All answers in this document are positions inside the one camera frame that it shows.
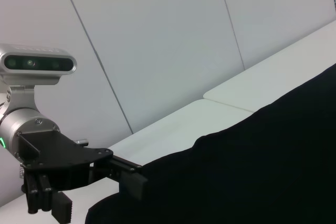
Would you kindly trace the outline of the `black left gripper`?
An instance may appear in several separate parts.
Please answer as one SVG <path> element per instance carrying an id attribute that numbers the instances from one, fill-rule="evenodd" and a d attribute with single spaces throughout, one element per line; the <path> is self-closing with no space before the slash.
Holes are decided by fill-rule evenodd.
<path id="1" fill-rule="evenodd" d="M 108 148 L 81 146 L 58 131 L 21 134 L 18 157 L 28 213 L 50 211 L 58 223 L 70 223 L 72 217 L 72 201 L 58 190 L 108 178 L 119 183 L 119 191 L 141 200 L 148 183 L 141 165 L 113 155 Z"/>

